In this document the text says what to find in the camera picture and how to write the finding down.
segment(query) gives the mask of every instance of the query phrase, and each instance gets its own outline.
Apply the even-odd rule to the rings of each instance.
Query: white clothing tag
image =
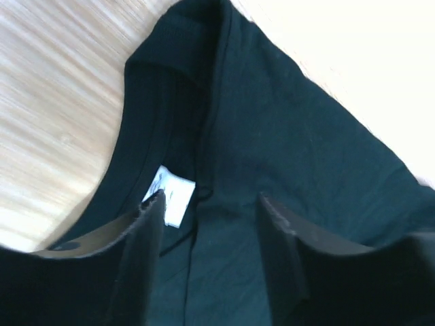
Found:
[[[147,200],[160,189],[163,189],[166,196],[164,223],[179,228],[195,189],[195,182],[177,177],[161,166],[142,201]]]

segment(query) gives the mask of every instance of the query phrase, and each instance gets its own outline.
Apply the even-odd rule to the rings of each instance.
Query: light wood floor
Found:
[[[0,245],[44,247],[109,163],[126,59],[174,0],[0,1]],[[433,1],[234,0],[435,187]]]

